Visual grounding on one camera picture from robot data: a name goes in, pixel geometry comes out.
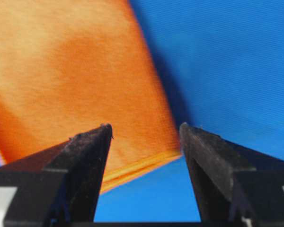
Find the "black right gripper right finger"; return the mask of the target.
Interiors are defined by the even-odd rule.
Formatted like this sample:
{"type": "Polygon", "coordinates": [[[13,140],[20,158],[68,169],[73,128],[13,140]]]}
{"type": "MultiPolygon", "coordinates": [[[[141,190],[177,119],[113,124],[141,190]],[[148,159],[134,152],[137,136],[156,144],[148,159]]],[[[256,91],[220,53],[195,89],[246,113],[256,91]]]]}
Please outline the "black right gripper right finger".
{"type": "Polygon", "coordinates": [[[204,226],[284,227],[284,161],[181,124],[182,151],[204,226]]]}

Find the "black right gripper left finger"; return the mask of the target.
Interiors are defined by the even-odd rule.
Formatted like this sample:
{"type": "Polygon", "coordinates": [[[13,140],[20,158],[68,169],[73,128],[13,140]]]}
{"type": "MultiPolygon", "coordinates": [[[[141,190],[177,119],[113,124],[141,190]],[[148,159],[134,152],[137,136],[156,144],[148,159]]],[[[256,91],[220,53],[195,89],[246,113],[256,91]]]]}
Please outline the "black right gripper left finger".
{"type": "Polygon", "coordinates": [[[94,219],[112,126],[0,166],[0,227],[56,227],[94,219]]]}

